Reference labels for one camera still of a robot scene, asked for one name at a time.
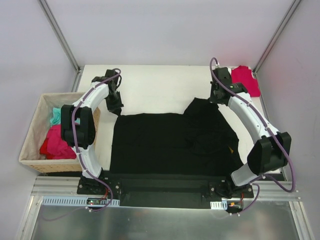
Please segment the black flower print t-shirt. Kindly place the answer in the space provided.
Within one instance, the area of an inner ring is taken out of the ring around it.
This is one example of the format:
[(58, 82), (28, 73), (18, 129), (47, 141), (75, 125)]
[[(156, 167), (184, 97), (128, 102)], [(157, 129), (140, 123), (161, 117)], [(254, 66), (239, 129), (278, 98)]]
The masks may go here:
[(110, 172), (223, 177), (243, 162), (239, 138), (217, 104), (195, 98), (182, 114), (119, 116)]

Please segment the wicker laundry basket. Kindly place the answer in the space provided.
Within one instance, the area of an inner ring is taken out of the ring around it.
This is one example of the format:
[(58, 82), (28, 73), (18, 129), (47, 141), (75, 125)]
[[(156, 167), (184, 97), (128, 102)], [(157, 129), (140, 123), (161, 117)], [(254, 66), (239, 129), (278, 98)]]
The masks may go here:
[(30, 127), (23, 143), (19, 162), (40, 173), (80, 172), (81, 165), (77, 159), (47, 159), (40, 154), (40, 148), (50, 129), (53, 108), (61, 108), (77, 101), (83, 92), (43, 93), (38, 100)]

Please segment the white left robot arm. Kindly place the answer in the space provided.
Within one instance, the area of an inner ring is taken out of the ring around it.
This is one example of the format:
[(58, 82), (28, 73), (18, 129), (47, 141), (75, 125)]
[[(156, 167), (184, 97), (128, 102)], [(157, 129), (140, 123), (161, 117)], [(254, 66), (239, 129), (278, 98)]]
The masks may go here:
[(98, 162), (94, 141), (96, 127), (93, 113), (103, 101), (107, 110), (119, 116), (124, 104), (118, 88), (122, 76), (119, 68), (108, 69), (104, 76), (96, 76), (87, 90), (72, 104), (61, 107), (60, 135), (75, 152), (82, 168), (82, 175), (91, 179), (88, 188), (99, 195), (105, 191), (106, 183), (100, 179), (102, 167)]

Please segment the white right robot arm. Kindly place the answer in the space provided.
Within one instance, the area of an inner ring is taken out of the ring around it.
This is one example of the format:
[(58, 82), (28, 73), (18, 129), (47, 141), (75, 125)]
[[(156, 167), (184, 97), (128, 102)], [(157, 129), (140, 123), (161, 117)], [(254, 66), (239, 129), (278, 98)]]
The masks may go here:
[(247, 155), (247, 162), (230, 175), (231, 181), (225, 184), (225, 192), (237, 197), (243, 186), (267, 176), (268, 172), (289, 166), (292, 180), (295, 170), (290, 159), (292, 138), (287, 132), (280, 132), (267, 121), (254, 105), (248, 90), (240, 83), (232, 82), (227, 67), (210, 67), (210, 102), (226, 105), (241, 120), (251, 136), (253, 147)]

